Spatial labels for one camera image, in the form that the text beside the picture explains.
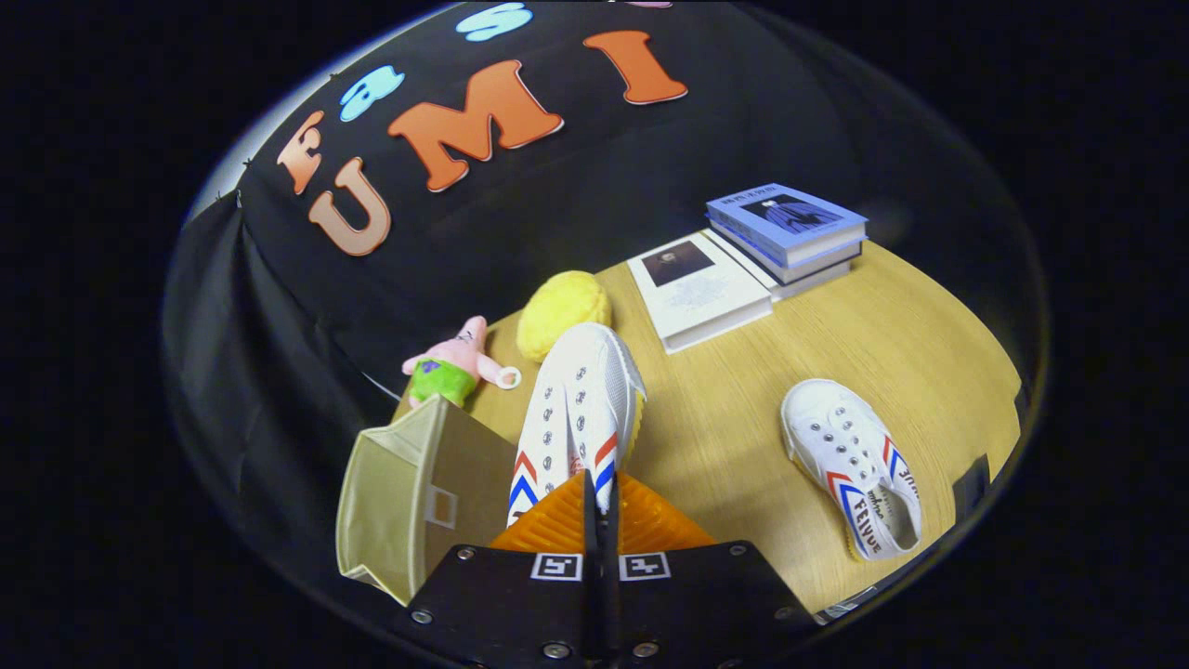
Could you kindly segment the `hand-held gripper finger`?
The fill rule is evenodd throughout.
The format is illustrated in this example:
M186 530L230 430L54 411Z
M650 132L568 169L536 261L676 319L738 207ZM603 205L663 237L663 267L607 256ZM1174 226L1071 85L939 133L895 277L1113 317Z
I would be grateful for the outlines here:
M769 668L820 631L748 541L619 550L619 480L604 517L608 668Z
M589 668L606 648L600 513L581 478L581 549L452 545L398 617L400 639L445 668Z

